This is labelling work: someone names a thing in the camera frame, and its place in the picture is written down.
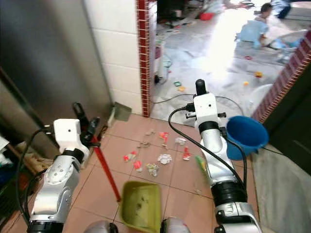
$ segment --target white tiled wall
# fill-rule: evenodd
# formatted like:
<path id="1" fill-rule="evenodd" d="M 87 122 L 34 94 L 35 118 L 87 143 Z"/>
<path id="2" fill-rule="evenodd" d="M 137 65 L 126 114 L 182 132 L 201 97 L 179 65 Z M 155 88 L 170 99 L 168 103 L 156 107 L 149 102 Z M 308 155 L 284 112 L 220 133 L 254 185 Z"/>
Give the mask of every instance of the white tiled wall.
<path id="1" fill-rule="evenodd" d="M 136 0 L 84 0 L 113 101 L 142 113 Z"/>

